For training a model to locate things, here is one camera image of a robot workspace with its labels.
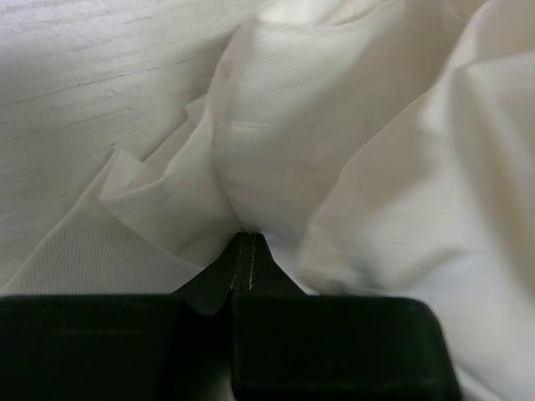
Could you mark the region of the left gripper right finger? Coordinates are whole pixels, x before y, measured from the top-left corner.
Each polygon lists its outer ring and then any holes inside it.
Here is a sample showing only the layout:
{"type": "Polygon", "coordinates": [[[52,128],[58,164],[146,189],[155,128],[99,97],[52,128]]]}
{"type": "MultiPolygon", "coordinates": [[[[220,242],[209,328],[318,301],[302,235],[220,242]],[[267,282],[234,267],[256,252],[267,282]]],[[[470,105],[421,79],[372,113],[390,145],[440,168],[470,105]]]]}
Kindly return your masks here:
{"type": "Polygon", "coordinates": [[[408,297],[313,296],[239,234],[232,283],[237,400],[459,400],[441,325],[408,297]]]}

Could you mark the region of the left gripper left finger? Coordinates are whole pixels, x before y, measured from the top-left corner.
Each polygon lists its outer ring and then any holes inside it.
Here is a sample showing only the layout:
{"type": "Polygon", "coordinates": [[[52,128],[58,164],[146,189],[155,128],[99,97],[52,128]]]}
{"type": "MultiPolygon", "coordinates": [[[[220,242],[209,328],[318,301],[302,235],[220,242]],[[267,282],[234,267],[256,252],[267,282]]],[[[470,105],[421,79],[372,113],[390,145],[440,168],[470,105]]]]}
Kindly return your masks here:
{"type": "Polygon", "coordinates": [[[170,295],[35,295],[1,301],[4,400],[181,400],[229,338],[247,238],[234,236],[170,295]]]}

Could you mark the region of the white skirt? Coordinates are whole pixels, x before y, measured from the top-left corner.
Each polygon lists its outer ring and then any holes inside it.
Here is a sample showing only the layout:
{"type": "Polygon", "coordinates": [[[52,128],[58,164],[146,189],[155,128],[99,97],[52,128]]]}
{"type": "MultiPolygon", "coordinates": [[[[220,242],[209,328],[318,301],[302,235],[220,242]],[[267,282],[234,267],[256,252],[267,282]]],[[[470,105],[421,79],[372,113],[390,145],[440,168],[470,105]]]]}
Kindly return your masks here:
{"type": "Polygon", "coordinates": [[[271,1],[185,111],[3,296],[169,293],[256,231],[313,300],[429,305],[469,399],[533,399],[533,2],[271,1]]]}

